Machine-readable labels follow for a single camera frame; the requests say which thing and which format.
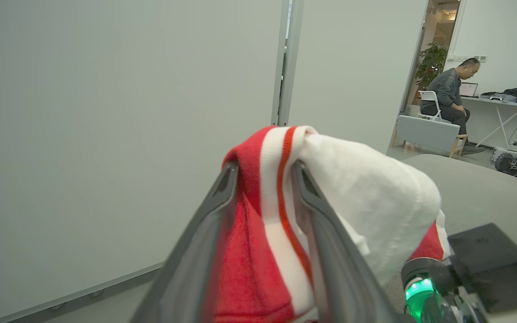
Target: laptop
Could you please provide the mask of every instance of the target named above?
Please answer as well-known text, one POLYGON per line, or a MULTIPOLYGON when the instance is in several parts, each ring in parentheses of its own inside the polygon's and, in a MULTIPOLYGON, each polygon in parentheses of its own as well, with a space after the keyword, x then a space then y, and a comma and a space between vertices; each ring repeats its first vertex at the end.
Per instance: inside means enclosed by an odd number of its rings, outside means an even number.
POLYGON ((460 96, 465 96, 466 98, 474 98, 474 93, 476 92, 477 87, 477 83, 462 82, 462 85, 460 86, 460 96))

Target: wooden chair leg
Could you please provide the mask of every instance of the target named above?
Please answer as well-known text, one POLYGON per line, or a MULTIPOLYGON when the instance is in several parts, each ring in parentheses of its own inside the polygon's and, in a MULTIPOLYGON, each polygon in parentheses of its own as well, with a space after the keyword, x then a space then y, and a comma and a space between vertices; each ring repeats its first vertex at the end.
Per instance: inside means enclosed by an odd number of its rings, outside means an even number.
POLYGON ((450 151, 450 155, 448 157, 452 158, 454 155, 454 152, 456 151, 456 146, 458 145, 458 141, 460 141, 460 138, 456 138, 456 141, 454 141, 454 147, 452 147, 452 150, 450 151))
POLYGON ((396 128, 398 125, 394 125, 394 135, 392 135, 392 141, 390 141, 390 147, 394 147, 394 140, 396 139, 396 128))

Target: red stripe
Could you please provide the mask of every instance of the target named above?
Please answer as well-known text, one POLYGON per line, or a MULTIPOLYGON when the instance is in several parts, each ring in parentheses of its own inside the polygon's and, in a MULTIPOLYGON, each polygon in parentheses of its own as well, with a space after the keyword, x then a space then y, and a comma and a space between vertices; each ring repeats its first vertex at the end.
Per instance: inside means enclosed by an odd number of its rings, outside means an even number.
POLYGON ((414 251, 410 259, 428 257, 441 260, 444 256, 444 250, 440 244, 440 237, 438 236, 438 229, 436 222, 428 229, 426 235, 414 251))
POLYGON ((310 268, 310 260, 308 260, 306 252, 302 248, 302 245, 300 245, 300 242, 298 241, 298 238, 296 237, 296 234, 291 227, 289 217, 287 215, 287 209, 285 207, 285 195, 283 194, 283 177, 285 175, 285 167, 291 156, 291 149, 293 148, 293 135, 295 130, 296 127, 290 127, 285 134, 285 140, 283 141, 283 155, 280 158, 279 170, 276 174, 276 194, 279 200, 280 220, 283 224, 283 228, 285 229, 285 233, 291 241, 296 255, 298 255, 298 258, 300 259, 300 264, 302 264, 304 271, 308 276, 310 285, 314 286, 312 283, 312 269, 310 268))
POLYGON ((227 235, 214 323, 290 322, 295 315, 261 218, 260 153, 272 128, 258 131, 224 158, 238 161, 240 175, 237 215, 227 235))

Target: green light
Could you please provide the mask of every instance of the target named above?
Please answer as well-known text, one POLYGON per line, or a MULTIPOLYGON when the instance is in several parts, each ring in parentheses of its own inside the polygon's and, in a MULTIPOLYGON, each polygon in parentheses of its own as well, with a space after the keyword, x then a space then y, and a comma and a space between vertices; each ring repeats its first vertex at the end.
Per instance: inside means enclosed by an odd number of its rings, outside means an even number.
POLYGON ((406 290, 406 305, 408 305, 408 313, 417 322, 422 322, 421 315, 426 299, 435 293, 432 281, 429 279, 421 280, 412 284, 406 290))
POLYGON ((432 286, 432 280, 425 279, 419 282, 416 282, 406 290, 406 300, 408 301, 412 296, 418 294, 419 292, 433 292, 434 287, 432 286))

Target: black pants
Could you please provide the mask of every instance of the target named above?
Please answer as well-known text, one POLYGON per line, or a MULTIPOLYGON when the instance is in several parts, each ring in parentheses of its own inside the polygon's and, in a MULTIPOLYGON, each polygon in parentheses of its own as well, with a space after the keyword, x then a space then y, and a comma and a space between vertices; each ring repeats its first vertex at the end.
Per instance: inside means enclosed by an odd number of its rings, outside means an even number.
MULTIPOLYGON (((470 110, 464 109, 466 111, 466 115, 464 116, 464 112, 460 110, 456 110, 452 107, 448 108, 442 108, 440 107, 440 116, 444 120, 448 120, 451 123, 455 125, 460 126, 460 131, 458 132, 459 135, 465 135, 466 134, 466 122, 468 122, 468 119, 470 119, 470 110)), ((435 116, 438 110, 436 109, 436 106, 433 107, 426 107, 424 109, 420 109, 420 112, 423 114, 427 114, 429 116, 435 116)))

